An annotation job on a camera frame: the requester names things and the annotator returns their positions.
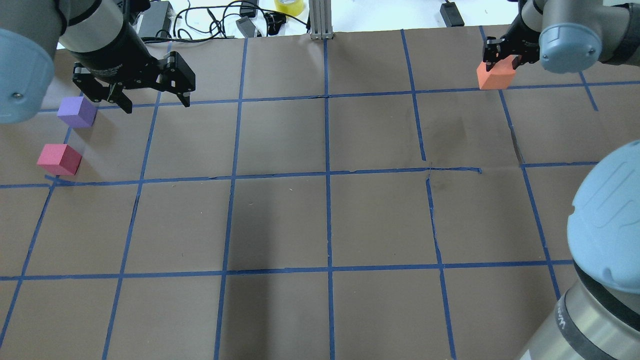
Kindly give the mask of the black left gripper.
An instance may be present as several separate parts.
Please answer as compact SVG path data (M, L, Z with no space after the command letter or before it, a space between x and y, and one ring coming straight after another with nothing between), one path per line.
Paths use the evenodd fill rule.
M77 62L73 84L90 101L107 101L132 114L133 103L123 90L151 88L174 94L190 107L196 77L182 55L170 51L161 60L154 57L130 23L122 22L116 34L107 35L105 29L100 25L95 37L73 26L66 32L66 49Z

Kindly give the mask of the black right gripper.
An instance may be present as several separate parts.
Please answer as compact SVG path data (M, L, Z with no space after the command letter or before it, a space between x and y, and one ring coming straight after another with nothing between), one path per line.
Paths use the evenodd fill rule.
M510 24L500 38L487 37L483 45L482 61L487 72L501 60L512 56L512 69L518 69L525 63L537 63L540 60L540 32L526 25L521 14Z

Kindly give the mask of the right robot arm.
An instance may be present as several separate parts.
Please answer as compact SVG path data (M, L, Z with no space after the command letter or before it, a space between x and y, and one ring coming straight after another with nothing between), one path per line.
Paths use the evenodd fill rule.
M498 68L540 62L555 74L599 62L639 65L639 5L601 0L520 0L501 37L487 37L478 84ZM639 141L620 146L586 176L567 218L576 282L518 352L518 360L639 358Z

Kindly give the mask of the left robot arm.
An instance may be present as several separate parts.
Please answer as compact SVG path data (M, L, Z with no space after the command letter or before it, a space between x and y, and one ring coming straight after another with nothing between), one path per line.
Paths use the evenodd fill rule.
M61 44L76 59L71 80L89 98L133 111L126 91L170 92L185 106L194 71L176 51L151 55L132 17L149 0L3 0L0 4L0 120L30 120L55 75Z

